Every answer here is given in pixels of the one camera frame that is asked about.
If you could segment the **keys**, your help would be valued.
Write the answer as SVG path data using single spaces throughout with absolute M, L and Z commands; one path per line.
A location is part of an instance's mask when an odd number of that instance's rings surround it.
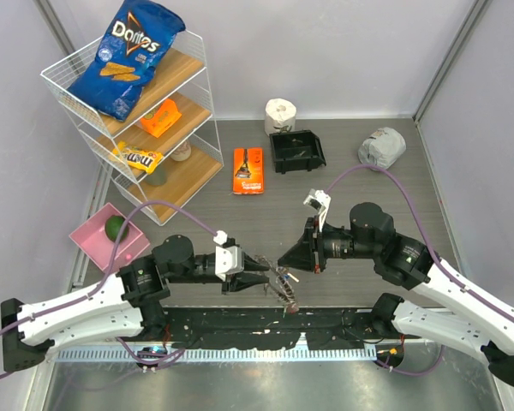
M 292 137 L 285 141 L 282 158 L 306 158 L 311 154 L 309 144 L 302 137 Z

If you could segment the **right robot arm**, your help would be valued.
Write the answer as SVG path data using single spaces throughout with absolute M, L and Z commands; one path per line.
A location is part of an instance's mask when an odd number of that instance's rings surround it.
M 423 295 L 449 309 L 434 314 L 383 294 L 370 317 L 380 337 L 419 336 L 454 348 L 487 365 L 496 378 L 514 387 L 514 307 L 459 273 L 417 239 L 399 234 L 391 215 L 370 202 L 350 210 L 350 226 L 336 228 L 310 217 L 302 236 L 278 264 L 320 273 L 329 259 L 370 259 L 385 281 Z

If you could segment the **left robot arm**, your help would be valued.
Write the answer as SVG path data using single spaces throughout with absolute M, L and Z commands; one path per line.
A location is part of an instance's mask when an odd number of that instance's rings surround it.
M 187 236 L 172 235 L 100 283 L 33 304 L 3 301 L 3 370 L 26 370 L 78 343 L 157 340 L 165 333 L 160 302 L 170 296 L 170 284 L 218 283 L 224 293 L 237 292 L 268 283 L 267 270 L 231 238 L 214 253 L 197 254 Z

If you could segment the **black plastic storage bin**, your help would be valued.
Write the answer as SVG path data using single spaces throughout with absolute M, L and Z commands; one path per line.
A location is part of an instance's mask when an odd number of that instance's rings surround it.
M 316 170 L 326 166 L 320 138 L 310 130 L 275 133 L 269 135 L 274 171 Z

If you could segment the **orange razor box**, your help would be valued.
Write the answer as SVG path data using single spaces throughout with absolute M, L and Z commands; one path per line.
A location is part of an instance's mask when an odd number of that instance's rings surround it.
M 232 192 L 235 195 L 259 195 L 265 192 L 262 147 L 234 149 Z

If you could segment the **grey wrapped paper bundle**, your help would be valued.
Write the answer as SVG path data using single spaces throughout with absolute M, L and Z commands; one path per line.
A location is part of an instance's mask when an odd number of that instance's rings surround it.
M 394 128 L 378 128 L 360 145 L 357 156 L 362 164 L 390 169 L 406 151 L 405 138 Z

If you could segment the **white toilet paper roll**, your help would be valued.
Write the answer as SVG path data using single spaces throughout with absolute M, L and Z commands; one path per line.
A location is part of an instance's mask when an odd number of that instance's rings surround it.
M 289 133 L 295 129 L 296 107 L 283 98 L 270 99 L 265 106 L 265 133 Z

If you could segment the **green lime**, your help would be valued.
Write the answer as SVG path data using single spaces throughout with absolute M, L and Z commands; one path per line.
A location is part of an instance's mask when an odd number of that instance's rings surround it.
M 105 221 L 105 235 L 110 241 L 115 242 L 117 238 L 120 241 L 125 240 L 129 234 L 129 226 L 122 229 L 124 221 L 125 217 L 120 215 L 112 215 Z

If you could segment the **yellow M&M candy bag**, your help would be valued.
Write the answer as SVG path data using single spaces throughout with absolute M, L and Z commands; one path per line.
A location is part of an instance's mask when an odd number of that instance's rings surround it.
M 120 141 L 112 154 L 117 158 L 124 158 L 130 167 L 147 174 L 152 174 L 164 158 L 161 152 L 144 150 L 125 141 Z

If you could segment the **pink plastic tray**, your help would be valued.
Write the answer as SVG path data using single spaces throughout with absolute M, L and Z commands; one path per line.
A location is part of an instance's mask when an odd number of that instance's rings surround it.
M 105 221 L 112 215 L 125 217 L 113 204 L 106 203 L 69 235 L 69 238 L 102 272 L 108 270 L 114 246 L 114 242 L 105 235 Z M 128 265 L 150 246 L 150 241 L 136 225 L 130 222 L 128 226 L 129 233 L 125 240 L 119 243 L 112 272 L 117 272 L 121 267 Z

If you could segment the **orange snack box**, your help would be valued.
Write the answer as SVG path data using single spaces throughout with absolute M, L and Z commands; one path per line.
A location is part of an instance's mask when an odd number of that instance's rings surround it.
M 182 117 L 176 102 L 167 98 L 160 106 L 147 112 L 137 123 L 138 127 L 154 138 L 159 138 Z

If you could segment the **blue Doritos chip bag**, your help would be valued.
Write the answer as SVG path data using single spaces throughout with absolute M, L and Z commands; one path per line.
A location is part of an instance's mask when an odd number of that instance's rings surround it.
M 185 29 L 179 15 L 158 3 L 123 2 L 95 58 L 68 92 L 95 110 L 125 121 L 176 35 Z

